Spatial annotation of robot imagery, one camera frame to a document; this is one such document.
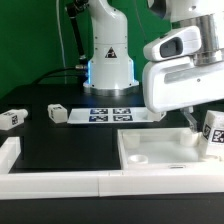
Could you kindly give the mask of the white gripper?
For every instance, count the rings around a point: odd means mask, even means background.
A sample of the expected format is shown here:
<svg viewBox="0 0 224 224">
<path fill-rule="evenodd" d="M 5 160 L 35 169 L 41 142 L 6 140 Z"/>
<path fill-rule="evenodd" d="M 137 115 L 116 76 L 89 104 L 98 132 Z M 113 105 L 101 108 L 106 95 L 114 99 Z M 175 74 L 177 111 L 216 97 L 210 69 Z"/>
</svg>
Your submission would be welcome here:
<svg viewBox="0 0 224 224">
<path fill-rule="evenodd" d="M 190 57 L 148 62 L 142 78 L 146 107 L 154 113 L 182 108 L 193 133 L 197 121 L 189 106 L 224 99 L 224 62 L 195 66 Z"/>
</svg>

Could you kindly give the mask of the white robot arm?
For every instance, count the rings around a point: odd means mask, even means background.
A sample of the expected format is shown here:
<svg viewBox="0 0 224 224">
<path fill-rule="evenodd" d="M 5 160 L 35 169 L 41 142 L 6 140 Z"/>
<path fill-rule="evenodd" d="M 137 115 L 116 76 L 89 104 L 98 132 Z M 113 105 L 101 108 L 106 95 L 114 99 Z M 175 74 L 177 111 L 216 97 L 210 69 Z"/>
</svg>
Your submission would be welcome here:
<svg viewBox="0 0 224 224">
<path fill-rule="evenodd" d="M 119 96 L 142 86 L 150 120 L 179 109 L 196 129 L 192 107 L 224 99 L 224 0 L 147 0 L 147 4 L 172 28 L 143 48 L 148 63 L 141 81 L 134 78 L 128 55 L 126 16 L 108 0 L 73 0 L 66 6 L 72 20 L 84 10 L 91 15 L 93 57 L 80 57 L 81 68 L 87 71 L 84 90 Z"/>
</svg>

